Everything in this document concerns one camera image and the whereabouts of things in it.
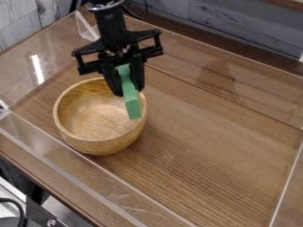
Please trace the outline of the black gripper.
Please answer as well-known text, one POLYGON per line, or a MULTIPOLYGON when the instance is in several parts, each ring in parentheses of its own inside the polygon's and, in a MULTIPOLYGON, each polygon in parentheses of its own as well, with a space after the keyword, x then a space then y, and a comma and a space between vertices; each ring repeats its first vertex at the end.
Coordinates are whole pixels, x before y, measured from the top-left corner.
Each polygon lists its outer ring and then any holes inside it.
POLYGON ((162 55, 161 30, 133 31, 126 29, 122 1, 88 1, 94 15, 100 38, 72 51, 78 63, 78 73, 101 70, 112 94, 122 96, 118 71, 113 66, 130 63, 130 79, 137 91, 144 89, 144 63, 148 58, 162 55))

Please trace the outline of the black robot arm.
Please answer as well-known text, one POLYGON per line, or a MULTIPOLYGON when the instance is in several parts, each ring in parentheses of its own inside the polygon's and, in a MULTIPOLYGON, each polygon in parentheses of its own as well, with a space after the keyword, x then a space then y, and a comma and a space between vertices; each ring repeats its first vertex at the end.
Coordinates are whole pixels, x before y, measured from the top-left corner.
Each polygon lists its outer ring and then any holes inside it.
POLYGON ((162 55, 161 30, 128 30, 122 12, 124 0, 88 0, 88 10, 94 15, 98 39, 72 51, 78 63, 78 74, 102 74, 110 92, 121 97, 118 66, 130 67, 134 89, 144 89, 144 63, 162 55))

